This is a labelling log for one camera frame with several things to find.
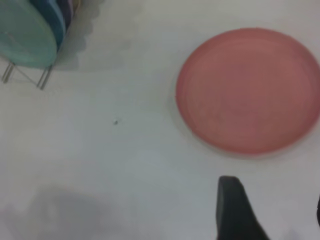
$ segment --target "black object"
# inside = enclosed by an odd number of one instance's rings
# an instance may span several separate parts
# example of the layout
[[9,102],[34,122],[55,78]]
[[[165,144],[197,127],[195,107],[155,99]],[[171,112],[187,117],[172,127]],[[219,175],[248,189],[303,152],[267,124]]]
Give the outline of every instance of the black object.
[[217,240],[269,240],[256,219],[244,186],[234,176],[219,179],[216,224]]
[[316,211],[316,218],[318,219],[318,224],[320,226],[320,199],[318,201],[318,210]]

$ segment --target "pink plate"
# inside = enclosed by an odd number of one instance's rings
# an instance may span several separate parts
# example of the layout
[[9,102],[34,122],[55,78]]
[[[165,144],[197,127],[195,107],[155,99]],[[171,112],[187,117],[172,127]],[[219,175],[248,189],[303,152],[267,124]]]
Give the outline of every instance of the pink plate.
[[179,111],[207,143],[262,154],[304,136],[320,113],[320,68],[298,41],[244,28],[215,36],[184,64],[176,86]]

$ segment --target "white surface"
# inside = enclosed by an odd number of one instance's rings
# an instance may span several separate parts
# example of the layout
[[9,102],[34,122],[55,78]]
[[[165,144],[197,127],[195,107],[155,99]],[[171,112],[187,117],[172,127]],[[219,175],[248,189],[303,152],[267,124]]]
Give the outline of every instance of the white surface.
[[282,31],[320,59],[319,13],[317,0],[85,1],[45,91],[0,86],[0,207],[28,217],[39,189],[65,188],[109,209],[101,239],[212,240],[218,178],[235,175],[272,240],[319,239],[319,126],[239,159],[192,136],[174,100],[188,55],[234,28]]

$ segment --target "teal plate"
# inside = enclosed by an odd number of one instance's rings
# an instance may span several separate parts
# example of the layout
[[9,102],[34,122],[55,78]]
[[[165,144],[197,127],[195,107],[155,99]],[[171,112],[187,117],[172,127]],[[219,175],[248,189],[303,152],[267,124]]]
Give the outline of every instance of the teal plate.
[[51,27],[59,49],[66,35],[66,24],[56,0],[30,0],[30,3]]
[[54,34],[26,0],[0,0],[0,55],[33,68],[50,66],[56,60]]

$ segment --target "rack leg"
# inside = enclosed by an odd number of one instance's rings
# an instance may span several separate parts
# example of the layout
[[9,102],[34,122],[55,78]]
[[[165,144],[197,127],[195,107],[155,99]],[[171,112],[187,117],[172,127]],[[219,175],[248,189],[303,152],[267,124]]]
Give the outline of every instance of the rack leg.
[[9,81],[14,68],[15,65],[12,62],[10,62],[1,79],[4,84],[6,84]]
[[46,87],[46,84],[48,82],[48,79],[50,77],[51,71],[52,71],[53,65],[47,67],[44,71],[43,74],[40,78],[40,80],[38,81],[38,84],[36,85],[37,88],[44,90]]

